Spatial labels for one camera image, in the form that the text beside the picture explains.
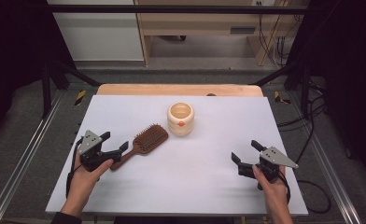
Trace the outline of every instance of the white board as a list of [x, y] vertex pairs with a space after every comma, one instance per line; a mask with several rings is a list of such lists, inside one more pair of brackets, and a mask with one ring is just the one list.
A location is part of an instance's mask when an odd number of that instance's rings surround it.
[[[194, 129], [175, 136], [166, 111], [177, 102], [195, 110]], [[243, 162], [259, 162], [256, 140], [286, 154], [267, 98], [209, 96], [93, 96], [76, 141], [86, 130], [111, 132], [103, 151], [130, 142], [152, 123], [169, 138], [147, 156], [136, 155], [96, 184], [84, 212], [127, 216], [243, 216], [266, 214], [257, 180], [238, 175], [234, 152]], [[58, 212], [65, 200], [73, 148], [46, 211]], [[287, 169], [290, 213], [307, 215], [294, 173]]]

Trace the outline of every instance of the brown hairbrush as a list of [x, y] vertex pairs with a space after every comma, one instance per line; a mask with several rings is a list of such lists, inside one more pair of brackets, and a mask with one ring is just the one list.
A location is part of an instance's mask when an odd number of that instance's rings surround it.
[[119, 169], [135, 154], [148, 154], [168, 138], [168, 132], [159, 124], [152, 124], [139, 133], [133, 141], [133, 149], [121, 157], [120, 162], [111, 165], [110, 170]]

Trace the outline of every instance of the gray floor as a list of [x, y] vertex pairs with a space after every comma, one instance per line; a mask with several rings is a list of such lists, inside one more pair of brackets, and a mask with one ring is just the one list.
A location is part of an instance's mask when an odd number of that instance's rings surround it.
[[[107, 83], [234, 83], [247, 84], [259, 80], [276, 69], [272, 64], [258, 67], [245, 38], [225, 37], [205, 38], [188, 36], [185, 42], [177, 37], [162, 36], [155, 39], [149, 67], [138, 63], [81, 63], [82, 72], [98, 81]], [[65, 159], [75, 139], [91, 95], [96, 88], [70, 77], [72, 84], [68, 91], [56, 91], [61, 97], [61, 105], [55, 112], [52, 123], [46, 127], [38, 148], [24, 176], [17, 186], [11, 201], [7, 202], [4, 218], [51, 219], [44, 212], [62, 170]], [[296, 92], [285, 92], [281, 77], [262, 88], [269, 98], [276, 123], [296, 119], [300, 116], [294, 104], [277, 103], [275, 91], [283, 99], [294, 100]], [[315, 78], [323, 85], [321, 78]], [[81, 105], [74, 105], [79, 91], [87, 90]], [[35, 82], [16, 91], [13, 105], [0, 126], [0, 193], [20, 163], [32, 135], [41, 122], [41, 83]], [[294, 126], [281, 128], [291, 129]], [[366, 171], [360, 161], [350, 160], [345, 155], [345, 146], [327, 114], [319, 114], [315, 119], [316, 137], [321, 142], [332, 167], [341, 180], [350, 202], [356, 209], [361, 223], [366, 223]], [[296, 159], [307, 138], [305, 128], [281, 132], [285, 148], [292, 159]], [[331, 210], [326, 214], [310, 213], [308, 217], [295, 217], [295, 223], [345, 223], [342, 206], [316, 156], [314, 146], [309, 146], [300, 161], [300, 169], [295, 173], [298, 179], [317, 183], [331, 197]], [[322, 192], [309, 185], [301, 184], [307, 206], [319, 210], [326, 206]], [[112, 217], [100, 217], [110, 221]], [[248, 223], [263, 223], [262, 217], [249, 217]]]

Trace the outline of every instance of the hairbrush bristles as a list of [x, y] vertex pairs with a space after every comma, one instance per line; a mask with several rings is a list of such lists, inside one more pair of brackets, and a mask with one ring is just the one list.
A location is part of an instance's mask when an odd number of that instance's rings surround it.
[[161, 125], [152, 124], [136, 136], [134, 144], [137, 144], [143, 151], [148, 152], [159, 146], [167, 138], [168, 132]]

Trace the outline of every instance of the hand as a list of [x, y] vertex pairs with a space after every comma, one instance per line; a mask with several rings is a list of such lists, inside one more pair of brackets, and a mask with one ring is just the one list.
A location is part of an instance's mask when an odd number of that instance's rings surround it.
[[[279, 170], [285, 175], [285, 166], [279, 166]], [[253, 174], [262, 186], [267, 213], [271, 216], [273, 223], [293, 223], [288, 208], [286, 187], [282, 180], [277, 178], [271, 184], [256, 165], [253, 165]]]
[[75, 173], [70, 184], [69, 195], [61, 209], [62, 213], [80, 217], [87, 204], [93, 188], [101, 175], [111, 166], [113, 160], [104, 161], [96, 170], [88, 172], [80, 162], [79, 153], [76, 154]]

